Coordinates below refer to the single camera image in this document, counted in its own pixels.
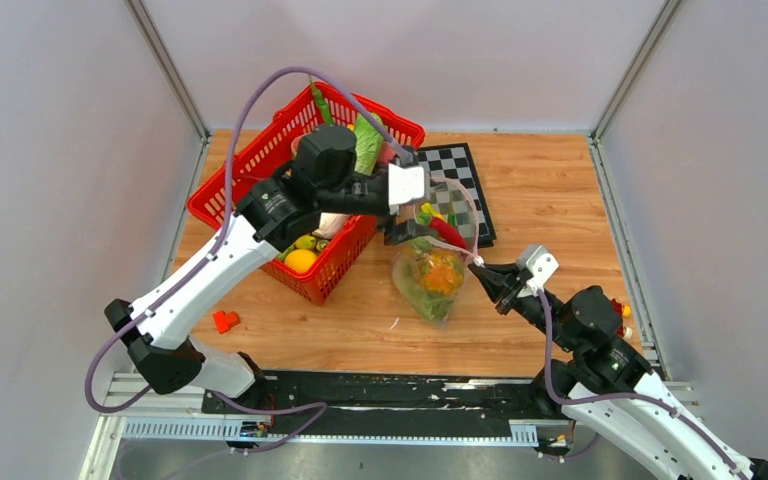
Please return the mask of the yellow banana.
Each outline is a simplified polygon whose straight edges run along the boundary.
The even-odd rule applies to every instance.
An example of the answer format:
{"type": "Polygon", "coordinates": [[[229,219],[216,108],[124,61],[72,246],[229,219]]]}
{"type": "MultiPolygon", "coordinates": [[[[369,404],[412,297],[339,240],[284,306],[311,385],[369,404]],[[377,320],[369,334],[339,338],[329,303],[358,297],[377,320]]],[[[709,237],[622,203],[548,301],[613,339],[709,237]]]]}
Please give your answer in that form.
{"type": "Polygon", "coordinates": [[[431,221],[432,218],[439,219],[443,222],[447,221],[447,218],[442,215],[431,203],[423,203],[420,205],[420,214],[424,219],[431,221]]]}

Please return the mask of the red plastic basket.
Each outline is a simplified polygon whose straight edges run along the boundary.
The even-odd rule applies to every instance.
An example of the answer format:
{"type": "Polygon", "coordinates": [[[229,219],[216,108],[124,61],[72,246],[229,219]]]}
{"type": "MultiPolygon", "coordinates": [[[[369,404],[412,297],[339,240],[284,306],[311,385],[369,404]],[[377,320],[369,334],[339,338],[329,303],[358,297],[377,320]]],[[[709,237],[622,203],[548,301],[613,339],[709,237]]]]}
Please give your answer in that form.
{"type": "MultiPolygon", "coordinates": [[[[369,112],[380,117],[388,132],[402,145],[422,146],[424,128],[383,104],[357,94],[355,98],[369,112]]],[[[268,177],[291,159],[291,142],[311,132],[323,117],[310,86],[304,88],[284,108],[276,111],[272,122],[234,156],[232,163],[232,199],[239,201],[258,180],[268,177]]],[[[224,220],[225,186],[221,166],[193,193],[187,204],[189,212],[217,230],[224,220]]],[[[298,273],[280,260],[273,260],[262,270],[315,305],[321,305],[354,264],[376,233],[376,219],[353,216],[330,241],[317,261],[306,272],[298,273]]]]}

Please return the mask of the red chili pepper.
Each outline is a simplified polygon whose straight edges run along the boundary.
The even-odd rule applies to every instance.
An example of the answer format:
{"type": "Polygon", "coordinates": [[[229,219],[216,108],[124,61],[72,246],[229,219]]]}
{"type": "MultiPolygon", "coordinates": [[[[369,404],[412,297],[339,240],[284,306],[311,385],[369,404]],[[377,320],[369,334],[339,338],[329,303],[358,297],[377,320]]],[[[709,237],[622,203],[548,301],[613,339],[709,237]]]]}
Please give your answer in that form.
{"type": "Polygon", "coordinates": [[[448,222],[438,217],[432,217],[429,227],[439,236],[447,246],[469,252],[469,247],[459,231],[448,222]]]}

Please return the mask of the clear zip top bag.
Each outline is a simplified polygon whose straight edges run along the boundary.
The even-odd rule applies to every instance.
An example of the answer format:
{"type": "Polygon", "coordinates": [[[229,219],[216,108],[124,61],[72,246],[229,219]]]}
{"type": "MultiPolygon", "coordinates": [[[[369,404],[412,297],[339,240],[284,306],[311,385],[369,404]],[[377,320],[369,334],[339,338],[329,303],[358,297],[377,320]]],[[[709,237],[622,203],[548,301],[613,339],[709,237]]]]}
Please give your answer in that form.
{"type": "Polygon", "coordinates": [[[470,190],[432,180],[430,198],[396,218],[395,287],[424,321],[444,325],[478,259],[483,212],[470,190]]]}

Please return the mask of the orange toy pineapple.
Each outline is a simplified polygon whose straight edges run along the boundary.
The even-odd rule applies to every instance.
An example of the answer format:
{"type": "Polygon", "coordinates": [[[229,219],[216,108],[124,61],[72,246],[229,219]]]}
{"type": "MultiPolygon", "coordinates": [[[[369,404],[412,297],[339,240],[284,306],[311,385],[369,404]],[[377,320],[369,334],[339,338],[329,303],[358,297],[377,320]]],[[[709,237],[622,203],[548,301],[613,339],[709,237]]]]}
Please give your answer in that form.
{"type": "Polygon", "coordinates": [[[454,295],[464,284],[462,257],[448,250],[421,254],[417,259],[419,285],[443,296],[454,295]]]}

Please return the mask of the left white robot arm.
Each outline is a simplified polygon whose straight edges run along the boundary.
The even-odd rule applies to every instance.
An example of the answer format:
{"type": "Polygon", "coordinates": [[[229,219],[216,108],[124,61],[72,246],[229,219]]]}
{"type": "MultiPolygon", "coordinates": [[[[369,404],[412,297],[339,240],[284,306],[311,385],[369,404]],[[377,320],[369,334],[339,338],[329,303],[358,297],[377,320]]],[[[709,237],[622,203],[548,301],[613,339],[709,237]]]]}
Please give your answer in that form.
{"type": "Polygon", "coordinates": [[[106,307],[151,390],[166,395],[198,386],[224,394],[243,413],[264,405],[267,389],[253,362],[202,346],[191,331],[241,280],[313,232],[324,213],[379,217],[387,237],[396,238],[402,206],[429,198],[429,173],[408,147],[374,173],[359,173],[356,144],[355,133],[340,125],[302,136],[295,157],[253,185],[214,239],[172,276],[133,302],[106,307]]]}

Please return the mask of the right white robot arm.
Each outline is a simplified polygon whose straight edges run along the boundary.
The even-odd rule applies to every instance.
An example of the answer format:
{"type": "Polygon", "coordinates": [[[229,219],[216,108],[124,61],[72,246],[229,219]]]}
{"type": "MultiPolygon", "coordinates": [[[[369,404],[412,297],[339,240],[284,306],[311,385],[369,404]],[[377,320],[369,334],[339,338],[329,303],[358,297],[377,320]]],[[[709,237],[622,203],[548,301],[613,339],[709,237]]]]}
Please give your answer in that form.
{"type": "Polygon", "coordinates": [[[768,479],[768,461],[719,439],[620,334],[621,316],[599,286],[561,301],[545,283],[557,266],[470,265],[498,313],[515,312],[546,338],[531,403],[544,417],[583,422],[658,479],[768,479]]]}

